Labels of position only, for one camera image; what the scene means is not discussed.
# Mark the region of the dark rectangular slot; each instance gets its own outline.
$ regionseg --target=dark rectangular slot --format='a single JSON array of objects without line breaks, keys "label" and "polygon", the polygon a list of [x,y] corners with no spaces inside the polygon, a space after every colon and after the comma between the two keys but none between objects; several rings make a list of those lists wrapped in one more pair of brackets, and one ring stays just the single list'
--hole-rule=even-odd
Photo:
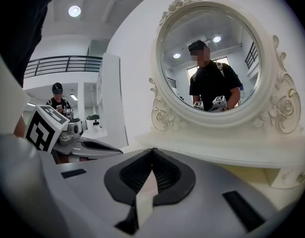
[{"label": "dark rectangular slot", "polygon": [[72,170],[72,171],[67,171],[67,172],[63,172],[61,173],[63,178],[70,178],[70,177],[75,177],[75,176],[79,176],[81,174],[86,173],[86,171],[84,169],[76,169],[76,170]]},{"label": "dark rectangular slot", "polygon": [[256,229],[265,221],[256,213],[256,211],[239,195],[236,191],[223,194],[223,197],[235,212],[239,220],[246,227],[248,232]]}]

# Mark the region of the white ornate mirror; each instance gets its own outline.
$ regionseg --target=white ornate mirror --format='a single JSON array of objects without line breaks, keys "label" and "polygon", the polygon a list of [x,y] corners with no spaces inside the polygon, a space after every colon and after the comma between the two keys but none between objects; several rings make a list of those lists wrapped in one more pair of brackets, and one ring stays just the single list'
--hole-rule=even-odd
[{"label": "white ornate mirror", "polygon": [[[209,49],[211,62],[205,59],[205,48],[196,49],[201,50],[201,59],[196,52],[197,62],[192,61],[194,55],[189,46],[195,41],[202,41]],[[286,50],[279,50],[279,43],[276,35],[268,34],[238,4],[225,0],[175,0],[162,15],[152,50],[149,81],[155,99],[151,116],[157,130],[137,140],[147,147],[174,150],[210,162],[265,168],[273,187],[300,184],[296,177],[305,174],[305,137],[299,125],[301,104],[283,65]],[[217,67],[219,59],[225,63],[223,71],[232,68],[241,85],[229,85],[226,70],[222,75]],[[205,112],[193,107],[189,76],[196,73],[196,81],[200,80],[198,71],[202,69],[204,73],[210,63],[210,69],[220,76],[219,87],[224,83],[228,90],[237,86],[239,93],[241,86],[244,88],[243,98],[240,96],[238,105],[230,110]],[[206,83],[210,84],[207,91],[215,87],[210,80]],[[206,93],[197,95],[204,101]],[[207,101],[212,102],[215,97],[216,93]],[[289,173],[290,182],[286,180]]]},{"label": "white ornate mirror", "polygon": [[[191,61],[199,60],[189,50],[195,41],[202,41],[208,49],[209,56],[202,54],[201,59],[208,60],[205,63],[209,65],[204,67],[211,69],[197,69],[199,61]],[[271,124],[283,133],[292,132],[300,120],[300,100],[295,90],[288,92],[295,86],[282,66],[285,54],[277,55],[278,43],[276,36],[269,36],[236,4],[221,0],[174,1],[160,21],[153,54],[153,83],[159,96],[152,115],[156,128],[164,130],[171,116],[170,122],[172,117],[184,121],[179,125],[193,123],[215,129],[256,119],[254,126],[267,128]],[[205,71],[212,73],[207,81]],[[193,90],[190,76],[196,79],[196,94],[209,112],[193,108],[195,87]],[[228,106],[235,89],[239,99],[233,99],[230,110],[213,111],[214,98],[224,95]]]}]

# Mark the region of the gray plastic surface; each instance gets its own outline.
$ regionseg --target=gray plastic surface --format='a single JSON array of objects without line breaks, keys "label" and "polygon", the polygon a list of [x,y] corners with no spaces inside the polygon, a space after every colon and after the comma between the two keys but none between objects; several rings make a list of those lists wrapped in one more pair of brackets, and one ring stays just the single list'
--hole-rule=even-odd
[{"label": "gray plastic surface", "polygon": [[[264,219],[276,213],[262,194],[224,168],[162,151],[193,169],[195,186],[178,204],[154,207],[133,237],[242,237],[247,232],[222,196],[233,190]],[[47,237],[131,237],[114,227],[126,218],[130,207],[113,200],[104,174],[140,152],[56,165],[50,154],[36,151],[25,139],[0,136],[0,186],[21,217]],[[62,178],[62,172],[76,169],[87,173]]]},{"label": "gray plastic surface", "polygon": [[[189,165],[196,183],[190,194],[176,205],[154,207],[153,213],[135,233],[139,238],[215,237],[238,238],[247,234],[222,194],[237,191],[260,216],[268,220],[275,207],[256,189],[215,164],[186,155],[161,150]],[[86,174],[66,179],[75,195],[107,224],[115,225],[126,218],[129,207],[115,202],[105,188],[103,177],[107,169],[126,160],[136,151],[98,161],[58,165],[61,172],[83,168]]]},{"label": "gray plastic surface", "polygon": [[89,158],[105,158],[115,155],[120,155],[121,152],[113,150],[92,150],[82,146],[82,142],[77,141],[72,149],[72,155]]},{"label": "gray plastic surface", "polygon": [[[42,153],[52,159],[51,154]],[[70,236],[46,184],[39,151],[26,139],[0,135],[0,189],[35,231],[44,237]]]},{"label": "gray plastic surface", "polygon": [[74,136],[74,133],[67,130],[67,131],[62,131],[61,132],[60,137],[58,139],[58,142],[62,146],[67,146],[67,145],[73,143],[74,139],[76,139],[75,136]]},{"label": "gray plastic surface", "polygon": [[79,121],[79,122],[69,122],[68,126],[67,126],[67,130],[73,133],[74,139],[77,139],[77,138],[80,137],[80,131],[79,131],[79,128],[78,128],[79,123],[81,123],[81,121]]},{"label": "gray plastic surface", "polygon": [[74,139],[73,142],[69,145],[60,145],[60,143],[56,142],[53,149],[61,152],[62,154],[69,155],[72,152],[74,145],[76,144],[78,139]]}]

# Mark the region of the mirror frame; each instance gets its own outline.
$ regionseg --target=mirror frame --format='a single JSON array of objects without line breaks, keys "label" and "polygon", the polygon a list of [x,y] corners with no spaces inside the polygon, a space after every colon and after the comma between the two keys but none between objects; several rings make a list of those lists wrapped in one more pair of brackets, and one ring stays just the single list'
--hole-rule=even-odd
[{"label": "mirror frame", "polygon": [[[184,103],[169,87],[161,68],[160,51],[171,26],[182,16],[201,8],[223,10],[232,15],[233,19],[239,19],[239,23],[248,30],[258,50],[259,73],[254,92],[242,105],[226,112],[204,112]],[[193,123],[207,128],[223,129],[254,119],[266,106],[274,90],[277,71],[275,55],[273,38],[239,5],[225,0],[175,0],[169,5],[168,11],[163,13],[152,51],[154,79],[150,78],[149,81],[155,85],[155,88],[151,89],[156,94],[152,111],[154,126],[159,130],[165,130],[169,123],[175,129]]]}]

